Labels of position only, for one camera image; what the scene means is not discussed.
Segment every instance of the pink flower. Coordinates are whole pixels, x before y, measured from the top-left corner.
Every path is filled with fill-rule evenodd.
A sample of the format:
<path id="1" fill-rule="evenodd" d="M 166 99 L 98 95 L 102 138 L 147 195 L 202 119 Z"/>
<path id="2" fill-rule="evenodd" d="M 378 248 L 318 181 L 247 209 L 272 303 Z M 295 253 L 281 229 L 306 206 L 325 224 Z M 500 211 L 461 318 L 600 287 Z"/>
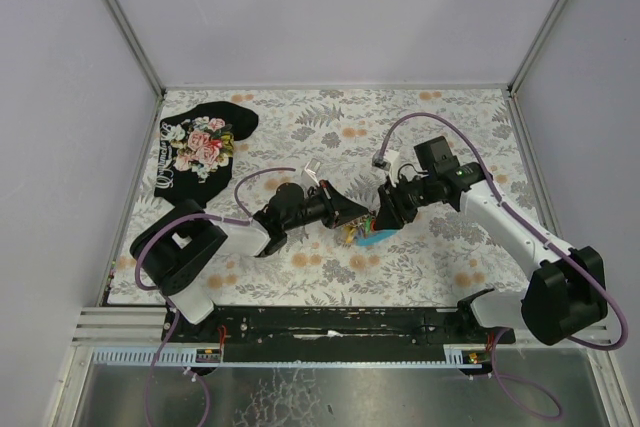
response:
<path id="1" fill-rule="evenodd" d="M 189 140 L 187 145 L 191 150 L 198 150 L 204 144 L 209 141 L 209 134 L 202 132 L 201 130 L 194 130 L 189 134 Z"/>
<path id="2" fill-rule="evenodd" d="M 225 122 L 222 119 L 211 119 L 209 121 L 209 128 L 214 132 L 225 126 Z"/>
<path id="3" fill-rule="evenodd" d="M 191 166 L 189 165 L 189 162 L 191 160 L 193 160 L 191 157 L 188 157 L 186 155 L 179 155 L 178 157 L 176 157 L 176 162 L 173 164 L 173 166 L 176 168 L 176 170 L 189 170 L 191 168 Z"/>
<path id="4" fill-rule="evenodd" d="M 196 150 L 193 158 L 211 170 L 217 166 L 216 159 L 220 155 L 220 147 L 221 140 L 211 140 Z"/>

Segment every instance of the floral pattern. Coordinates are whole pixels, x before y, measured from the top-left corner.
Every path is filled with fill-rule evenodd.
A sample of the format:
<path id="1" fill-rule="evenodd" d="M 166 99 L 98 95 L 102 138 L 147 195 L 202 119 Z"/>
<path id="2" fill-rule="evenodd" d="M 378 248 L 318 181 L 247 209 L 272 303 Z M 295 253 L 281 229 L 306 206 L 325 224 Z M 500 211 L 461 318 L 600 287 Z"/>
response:
<path id="1" fill-rule="evenodd" d="M 229 165 L 229 158 L 233 156 L 231 124 L 225 124 L 222 119 L 197 117 L 194 120 L 185 119 L 179 125 L 161 122 L 160 132 L 162 151 L 168 151 L 166 145 L 162 145 L 168 143 L 175 149 L 171 150 L 175 155 L 167 159 L 160 156 L 158 172 L 172 166 L 182 172 L 190 170 L 202 183 L 218 167 Z"/>
<path id="2" fill-rule="evenodd" d="M 509 112 L 497 89 L 175 90 L 166 95 L 162 117 L 217 100 L 232 100 L 252 109 L 260 116 L 260 125 L 247 140 L 236 142 L 233 180 L 209 201 L 206 210 L 210 213 L 243 218 L 233 199 L 235 183 L 267 167 L 298 169 L 296 173 L 265 174 L 242 186 L 241 199 L 250 210 L 258 210 L 280 183 L 296 181 L 311 158 L 322 162 L 321 178 L 330 180 L 356 202 L 375 209 L 379 202 L 376 189 L 384 175 L 372 169 L 373 154 L 396 119 L 428 111 L 463 130 L 501 188 L 536 217 L 533 191 L 524 173 Z M 173 142 L 179 145 L 178 151 L 183 151 L 180 168 L 193 169 L 194 164 L 209 168 L 224 162 L 220 156 L 229 147 L 224 140 L 226 126 L 215 120 L 199 118 L 162 130 L 163 141 Z M 200 133 L 191 138 L 194 132 Z M 390 147 L 399 151 L 403 160 L 415 162 L 413 146 L 438 135 L 447 137 L 461 162 L 472 160 L 471 152 L 454 133 L 425 119 L 401 126 Z M 159 149 L 160 134 L 149 153 L 122 251 L 114 262 L 110 304 L 162 303 L 157 293 L 136 288 L 135 261 L 128 254 L 135 237 L 171 210 L 169 202 L 153 196 Z M 343 237 L 341 231 L 319 223 L 309 225 L 290 232 L 287 245 L 267 258 L 215 256 L 198 282 L 217 303 L 253 305 L 450 306 L 487 286 L 526 287 L 523 273 L 504 249 L 484 229 L 446 205 L 421 209 L 415 222 L 366 248 L 345 244 Z"/>

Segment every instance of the black cloth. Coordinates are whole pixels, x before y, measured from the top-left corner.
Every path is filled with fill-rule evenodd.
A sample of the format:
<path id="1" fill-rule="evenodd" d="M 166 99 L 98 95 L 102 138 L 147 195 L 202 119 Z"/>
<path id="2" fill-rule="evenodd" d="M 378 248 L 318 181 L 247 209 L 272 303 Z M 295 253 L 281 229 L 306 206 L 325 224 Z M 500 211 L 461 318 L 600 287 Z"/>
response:
<path id="1" fill-rule="evenodd" d="M 257 126 L 255 112 L 231 102 L 199 104 L 162 119 L 154 195 L 205 207 L 231 180 L 234 140 L 246 139 Z"/>

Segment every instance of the black and white robotic arm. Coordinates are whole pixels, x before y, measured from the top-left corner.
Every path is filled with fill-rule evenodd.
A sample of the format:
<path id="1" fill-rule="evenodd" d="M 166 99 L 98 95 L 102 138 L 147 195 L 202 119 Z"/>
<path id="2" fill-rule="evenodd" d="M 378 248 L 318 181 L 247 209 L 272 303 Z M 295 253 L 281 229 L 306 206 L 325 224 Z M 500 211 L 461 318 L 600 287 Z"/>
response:
<path id="1" fill-rule="evenodd" d="M 414 169 L 411 178 L 402 174 L 404 168 L 396 152 L 389 150 L 384 157 L 374 158 L 374 166 L 387 172 L 384 185 L 378 189 L 380 209 L 374 230 L 402 229 L 413 222 L 419 208 L 436 202 L 449 204 L 484 227 L 515 259 L 530 284 L 522 292 L 489 289 L 477 295 L 471 309 L 480 326 L 526 327 L 541 342 L 553 345 L 606 316 L 606 301 L 549 250 L 547 242 L 553 242 L 604 287 L 602 259 L 595 250 L 574 249 L 510 202 L 548 240 L 543 243 L 536 238 L 503 208 L 504 198 L 496 199 L 480 165 L 475 162 L 460 165 L 444 137 L 420 144 L 414 150 L 422 171 Z M 214 224 L 209 220 L 193 220 L 181 224 L 172 232 L 188 238 L 188 244 L 181 246 L 183 242 L 173 235 L 164 235 L 149 250 L 142 267 L 189 322 L 201 322 L 214 305 L 194 280 L 214 254 L 271 255 L 284 246 L 286 232 L 291 229 L 316 221 L 327 228 L 336 228 L 370 214 L 366 207 L 344 197 L 327 180 L 318 180 L 316 172 L 317 165 L 309 163 L 303 172 L 302 186 L 281 185 L 269 203 L 246 222 Z M 177 206 L 133 242 L 132 255 L 138 259 L 145 244 L 160 229 L 198 212 L 202 213 L 195 202 Z"/>

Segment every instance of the gray floor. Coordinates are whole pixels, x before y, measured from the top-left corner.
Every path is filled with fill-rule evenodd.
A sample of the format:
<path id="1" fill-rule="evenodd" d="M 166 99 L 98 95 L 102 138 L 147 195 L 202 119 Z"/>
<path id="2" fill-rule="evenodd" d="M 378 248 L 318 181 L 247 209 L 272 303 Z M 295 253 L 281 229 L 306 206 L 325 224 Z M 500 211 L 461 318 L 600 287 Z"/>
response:
<path id="1" fill-rule="evenodd" d="M 578 350 L 502 350 L 502 371 L 536 380 L 561 400 L 553 425 L 609 425 L 588 360 Z M 94 366 L 78 426 L 144 426 L 145 367 Z M 218 369 L 206 377 L 208 426 L 542 426 L 510 403 L 494 380 L 429 369 Z M 553 405 L 528 387 L 510 385 L 533 409 Z M 159 368 L 150 403 L 155 427 L 197 425 L 202 389 L 180 369 Z"/>

